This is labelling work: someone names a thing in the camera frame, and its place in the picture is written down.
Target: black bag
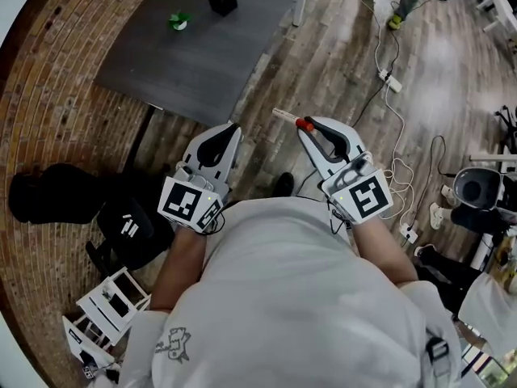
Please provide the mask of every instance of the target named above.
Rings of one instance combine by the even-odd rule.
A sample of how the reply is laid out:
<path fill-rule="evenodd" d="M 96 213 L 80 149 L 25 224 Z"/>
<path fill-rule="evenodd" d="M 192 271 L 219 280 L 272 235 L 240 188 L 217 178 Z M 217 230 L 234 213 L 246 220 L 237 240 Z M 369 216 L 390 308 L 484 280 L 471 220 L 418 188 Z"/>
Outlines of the black bag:
<path fill-rule="evenodd" d="M 162 175 L 137 171 L 112 180 L 110 195 L 97 216 L 105 240 L 98 248 L 91 242 L 86 245 L 102 277 L 116 272 L 120 263 L 129 270 L 142 268 L 169 248 L 174 231 L 157 211 L 162 180 Z M 111 251 L 116 255 L 115 263 Z"/>
<path fill-rule="evenodd" d="M 88 224 L 104 204 L 105 183 L 69 164 L 55 164 L 41 176 L 16 174 L 9 208 L 22 223 Z"/>

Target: yellow shoe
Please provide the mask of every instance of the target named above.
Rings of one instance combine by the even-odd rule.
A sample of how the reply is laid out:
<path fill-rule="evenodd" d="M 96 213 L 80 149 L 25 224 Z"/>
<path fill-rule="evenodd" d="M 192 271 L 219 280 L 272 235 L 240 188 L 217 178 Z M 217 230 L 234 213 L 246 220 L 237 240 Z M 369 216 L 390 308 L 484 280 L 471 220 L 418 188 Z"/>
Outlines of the yellow shoe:
<path fill-rule="evenodd" d="M 398 30 L 401 28 L 402 17 L 399 15 L 393 15 L 392 19 L 389 20 L 388 27 L 391 30 Z"/>

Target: black cube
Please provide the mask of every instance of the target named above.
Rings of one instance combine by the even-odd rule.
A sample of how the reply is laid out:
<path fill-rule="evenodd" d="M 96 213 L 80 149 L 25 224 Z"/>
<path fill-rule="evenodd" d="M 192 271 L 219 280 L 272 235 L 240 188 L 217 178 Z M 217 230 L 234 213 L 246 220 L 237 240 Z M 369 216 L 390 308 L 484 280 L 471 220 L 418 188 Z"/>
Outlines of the black cube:
<path fill-rule="evenodd" d="M 210 7 L 221 16 L 226 16 L 230 11 L 237 8 L 237 0 L 208 0 Z"/>

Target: gray table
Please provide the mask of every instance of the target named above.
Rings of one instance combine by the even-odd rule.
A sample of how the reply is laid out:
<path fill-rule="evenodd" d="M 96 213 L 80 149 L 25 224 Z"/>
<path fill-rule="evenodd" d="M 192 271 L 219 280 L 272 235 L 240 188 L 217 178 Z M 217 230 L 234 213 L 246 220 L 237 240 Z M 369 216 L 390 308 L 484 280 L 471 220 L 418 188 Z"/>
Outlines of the gray table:
<path fill-rule="evenodd" d="M 117 37 L 95 81 L 204 124 L 225 123 L 295 0 L 237 2 L 238 8 L 222 17 L 208 0 L 144 0 Z M 167 25 L 177 10 L 192 16 L 181 32 Z"/>

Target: sneaker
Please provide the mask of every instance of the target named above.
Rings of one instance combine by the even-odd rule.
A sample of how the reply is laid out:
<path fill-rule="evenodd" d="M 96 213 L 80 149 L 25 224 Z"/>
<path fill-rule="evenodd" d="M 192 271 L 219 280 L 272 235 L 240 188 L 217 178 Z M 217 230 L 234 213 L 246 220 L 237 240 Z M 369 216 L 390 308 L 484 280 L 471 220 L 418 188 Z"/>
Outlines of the sneaker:
<path fill-rule="evenodd" d="M 508 230 L 506 231 L 505 235 L 507 237 L 515 237 L 515 236 L 517 236 L 517 226 L 510 226 L 510 227 L 508 227 Z"/>
<path fill-rule="evenodd" d="M 445 199 L 447 200 L 447 203 L 451 207 L 455 208 L 455 207 L 458 207 L 460 205 L 460 201 L 458 200 L 458 198 L 454 194 L 454 191 L 452 190 L 452 188 L 448 187 L 447 185 L 444 185 L 444 186 L 442 186 L 441 193 L 442 193 L 442 196 L 445 197 Z"/>
<path fill-rule="evenodd" d="M 398 30 L 401 28 L 401 24 L 402 24 L 402 17 L 399 16 L 399 15 L 393 15 L 392 19 L 389 20 L 388 22 L 388 27 L 391 29 L 391 30 Z"/>
<path fill-rule="evenodd" d="M 428 247 L 433 249 L 433 251 L 436 251 L 436 247 L 434 245 L 426 244 L 425 246 L 418 246 L 416 249 L 414 249 L 414 252 L 413 252 L 414 256 L 415 257 L 420 257 L 420 255 L 422 254 L 423 249 L 426 249 Z"/>
<path fill-rule="evenodd" d="M 443 212 L 443 209 L 436 203 L 431 204 L 431 206 L 429 207 L 429 214 L 431 215 L 429 222 L 431 223 L 431 227 L 434 230 L 439 229 L 442 225 L 442 221 L 443 221 L 442 212 Z"/>
<path fill-rule="evenodd" d="M 289 197 L 294 190 L 294 177 L 290 172 L 284 172 L 276 182 L 272 197 Z"/>

